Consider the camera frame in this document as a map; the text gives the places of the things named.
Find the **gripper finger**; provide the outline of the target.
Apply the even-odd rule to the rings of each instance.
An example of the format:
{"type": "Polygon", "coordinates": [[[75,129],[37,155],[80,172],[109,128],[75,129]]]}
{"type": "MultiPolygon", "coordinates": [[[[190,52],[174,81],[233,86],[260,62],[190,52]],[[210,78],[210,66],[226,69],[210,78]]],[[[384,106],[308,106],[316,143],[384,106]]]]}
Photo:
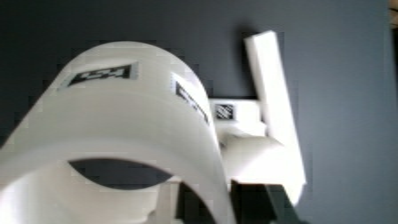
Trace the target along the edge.
{"type": "Polygon", "coordinates": [[[309,224],[299,218],[279,184],[231,181],[229,197],[238,224],[309,224]]]}

